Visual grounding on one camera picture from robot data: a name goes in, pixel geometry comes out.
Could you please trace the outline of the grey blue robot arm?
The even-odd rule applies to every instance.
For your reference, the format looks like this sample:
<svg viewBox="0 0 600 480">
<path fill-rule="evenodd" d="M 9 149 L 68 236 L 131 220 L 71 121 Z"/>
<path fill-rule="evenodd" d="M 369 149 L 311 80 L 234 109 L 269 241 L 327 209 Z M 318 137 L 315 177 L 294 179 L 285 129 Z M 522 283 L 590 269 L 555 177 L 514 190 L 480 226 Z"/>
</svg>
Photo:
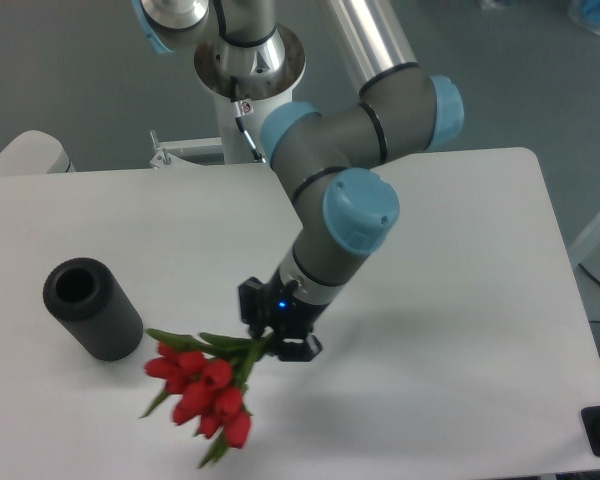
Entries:
<svg viewBox="0 0 600 480">
<path fill-rule="evenodd" d="M 298 37 L 271 1 L 136 1 L 155 51 L 193 48 L 213 96 L 219 136 L 155 141 L 155 167 L 219 155 L 269 166 L 302 229 L 271 279 L 239 288 L 242 321 L 282 361 L 321 350 L 316 319 L 384 242 L 400 205 L 375 168 L 454 138 L 464 122 L 450 79 L 425 75 L 387 1 L 325 1 L 329 28 L 358 92 L 356 105 L 320 114 L 292 98 L 306 66 Z"/>
</svg>

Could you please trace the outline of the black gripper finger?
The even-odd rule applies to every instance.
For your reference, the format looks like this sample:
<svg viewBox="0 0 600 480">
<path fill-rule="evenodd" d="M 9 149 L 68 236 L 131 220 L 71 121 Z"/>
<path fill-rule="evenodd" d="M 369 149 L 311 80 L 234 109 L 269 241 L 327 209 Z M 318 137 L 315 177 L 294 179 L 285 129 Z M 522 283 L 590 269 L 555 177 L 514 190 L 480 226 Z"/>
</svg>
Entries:
<svg viewBox="0 0 600 480">
<path fill-rule="evenodd" d="M 311 362 L 323 351 L 319 339 L 309 334 L 300 339 L 276 339 L 273 342 L 271 355 L 281 362 Z"/>
<path fill-rule="evenodd" d="M 241 321 L 248 327 L 252 339 L 260 339 L 267 327 L 264 287 L 256 277 L 250 277 L 238 286 Z"/>
</svg>

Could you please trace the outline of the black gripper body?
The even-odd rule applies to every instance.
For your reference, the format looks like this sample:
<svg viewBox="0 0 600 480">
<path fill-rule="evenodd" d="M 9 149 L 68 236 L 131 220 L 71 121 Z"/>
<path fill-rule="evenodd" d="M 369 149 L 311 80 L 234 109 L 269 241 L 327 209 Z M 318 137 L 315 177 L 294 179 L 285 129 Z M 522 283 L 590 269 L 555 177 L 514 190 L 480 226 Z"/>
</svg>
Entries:
<svg viewBox="0 0 600 480">
<path fill-rule="evenodd" d="M 304 339 L 314 335 L 314 324 L 329 303 L 312 304 L 301 300 L 297 280 L 283 281 L 276 270 L 264 287 L 264 308 L 267 327 L 273 330 L 273 339 Z"/>
</svg>

